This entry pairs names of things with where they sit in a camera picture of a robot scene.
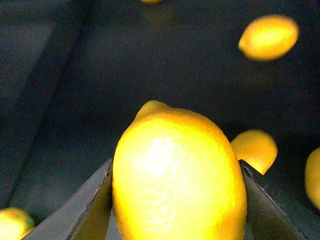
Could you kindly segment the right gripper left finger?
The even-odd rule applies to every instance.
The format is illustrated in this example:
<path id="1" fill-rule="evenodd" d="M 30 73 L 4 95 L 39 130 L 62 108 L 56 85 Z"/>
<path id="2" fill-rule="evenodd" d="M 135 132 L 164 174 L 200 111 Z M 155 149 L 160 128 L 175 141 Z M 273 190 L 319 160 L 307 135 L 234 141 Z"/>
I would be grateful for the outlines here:
<path id="1" fill-rule="evenodd" d="M 113 159 L 109 158 L 25 240 L 104 240 L 112 209 Z"/>

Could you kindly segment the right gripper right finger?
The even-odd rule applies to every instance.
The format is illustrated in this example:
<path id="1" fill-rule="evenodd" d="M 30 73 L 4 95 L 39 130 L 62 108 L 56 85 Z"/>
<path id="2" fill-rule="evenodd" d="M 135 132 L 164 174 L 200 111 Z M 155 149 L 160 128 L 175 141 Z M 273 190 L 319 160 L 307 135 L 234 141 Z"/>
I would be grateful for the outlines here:
<path id="1" fill-rule="evenodd" d="M 290 194 L 239 161 L 247 192 L 246 240 L 318 240 L 320 217 Z"/>

